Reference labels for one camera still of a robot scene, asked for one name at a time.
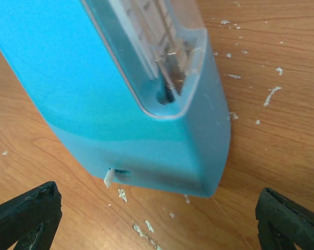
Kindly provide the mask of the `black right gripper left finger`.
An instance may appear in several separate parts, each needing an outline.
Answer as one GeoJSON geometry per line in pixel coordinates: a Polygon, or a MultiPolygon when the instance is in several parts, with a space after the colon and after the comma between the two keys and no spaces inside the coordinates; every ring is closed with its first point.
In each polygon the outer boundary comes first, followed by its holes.
{"type": "Polygon", "coordinates": [[[61,194],[54,181],[0,204],[0,249],[50,249],[61,218],[61,194]]]}

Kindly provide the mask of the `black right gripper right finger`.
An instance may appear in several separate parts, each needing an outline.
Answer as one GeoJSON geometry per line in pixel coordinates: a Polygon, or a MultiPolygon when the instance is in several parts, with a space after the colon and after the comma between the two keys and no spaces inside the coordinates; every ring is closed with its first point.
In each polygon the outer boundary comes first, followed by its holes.
{"type": "Polygon", "coordinates": [[[314,249],[314,212],[271,188],[255,209],[261,249],[314,249]]]}

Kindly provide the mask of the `blue metronome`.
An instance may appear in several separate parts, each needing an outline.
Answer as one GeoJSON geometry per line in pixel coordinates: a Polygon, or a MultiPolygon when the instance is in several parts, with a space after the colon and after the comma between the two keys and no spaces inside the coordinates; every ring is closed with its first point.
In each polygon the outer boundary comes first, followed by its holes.
{"type": "Polygon", "coordinates": [[[215,193],[231,122],[208,30],[189,108],[170,120],[140,109],[82,1],[0,1],[0,51],[59,140],[106,185],[215,193]]]}

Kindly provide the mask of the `clear plastic metronome cover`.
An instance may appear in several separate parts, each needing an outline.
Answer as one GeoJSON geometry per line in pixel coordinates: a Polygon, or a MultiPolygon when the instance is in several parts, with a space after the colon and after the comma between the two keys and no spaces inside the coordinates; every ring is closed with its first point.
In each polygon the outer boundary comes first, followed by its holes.
{"type": "Polygon", "coordinates": [[[155,119],[188,110],[207,47],[196,1],[82,1],[140,109],[155,119]]]}

